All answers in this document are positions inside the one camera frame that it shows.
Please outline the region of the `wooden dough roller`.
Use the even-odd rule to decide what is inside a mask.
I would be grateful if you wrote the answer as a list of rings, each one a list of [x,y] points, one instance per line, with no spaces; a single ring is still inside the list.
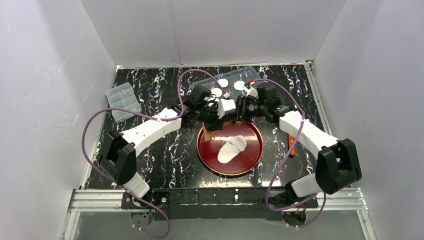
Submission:
[[[224,127],[231,125],[233,127],[237,127],[240,125],[243,125],[244,123],[242,121],[226,121],[223,122],[221,125],[218,124],[218,130],[222,130]],[[212,131],[209,131],[207,129],[207,125],[203,122],[202,123],[202,129],[203,129],[203,134],[204,134],[204,141],[205,142],[210,142],[214,140],[214,134]]]

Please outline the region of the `white dough ball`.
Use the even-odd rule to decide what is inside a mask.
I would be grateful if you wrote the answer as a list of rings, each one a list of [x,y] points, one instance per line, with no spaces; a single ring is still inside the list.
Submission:
[[[229,163],[247,147],[247,138],[242,135],[232,137],[219,150],[217,160],[221,164]]]

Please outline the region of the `round red tray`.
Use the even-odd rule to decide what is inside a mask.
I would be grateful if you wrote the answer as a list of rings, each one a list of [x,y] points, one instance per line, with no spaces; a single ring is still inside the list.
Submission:
[[[228,124],[223,130],[199,131],[196,143],[202,163],[211,171],[239,176],[254,168],[264,151],[263,139],[252,124]]]

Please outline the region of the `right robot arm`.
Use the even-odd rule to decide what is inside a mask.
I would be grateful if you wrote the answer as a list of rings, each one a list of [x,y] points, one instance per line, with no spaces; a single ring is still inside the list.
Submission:
[[[316,159],[315,173],[292,180],[285,185],[285,197],[297,201],[303,197],[324,192],[334,194],[362,179],[360,161],[354,142],[340,140],[322,131],[306,119],[296,104],[283,104],[278,85],[268,81],[256,87],[242,83],[245,92],[237,99],[237,117],[250,120],[264,117],[294,137]]]

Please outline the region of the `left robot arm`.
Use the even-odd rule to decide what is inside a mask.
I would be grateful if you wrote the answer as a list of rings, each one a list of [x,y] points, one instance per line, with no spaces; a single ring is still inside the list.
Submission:
[[[194,117],[209,127],[209,131],[221,130],[225,118],[236,110],[236,103],[225,93],[215,98],[210,89],[198,85],[185,98],[159,114],[146,116],[145,122],[123,132],[111,131],[103,140],[98,164],[117,185],[139,199],[150,186],[137,172],[137,157],[151,144],[179,130],[183,120]]]

